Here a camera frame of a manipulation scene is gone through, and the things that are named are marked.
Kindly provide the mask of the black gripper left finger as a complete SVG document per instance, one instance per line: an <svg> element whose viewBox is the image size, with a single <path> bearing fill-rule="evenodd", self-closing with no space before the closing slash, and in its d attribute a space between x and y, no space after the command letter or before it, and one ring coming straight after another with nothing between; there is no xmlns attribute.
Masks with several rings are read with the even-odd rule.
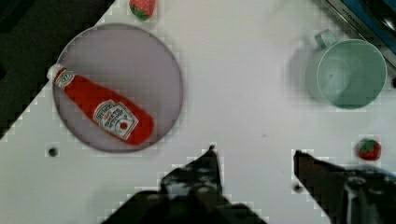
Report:
<svg viewBox="0 0 396 224"><path fill-rule="evenodd" d="M249 207L222 193L214 146L161 179L158 190L142 190L102 224L267 224Z"/></svg>

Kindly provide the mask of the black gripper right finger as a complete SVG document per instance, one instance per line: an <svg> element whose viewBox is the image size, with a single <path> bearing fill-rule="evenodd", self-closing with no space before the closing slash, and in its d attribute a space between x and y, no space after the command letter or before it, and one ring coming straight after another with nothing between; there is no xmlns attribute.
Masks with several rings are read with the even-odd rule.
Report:
<svg viewBox="0 0 396 224"><path fill-rule="evenodd" d="M395 175L371 165L349 168L298 150L293 171L331 224L395 224Z"/></svg>

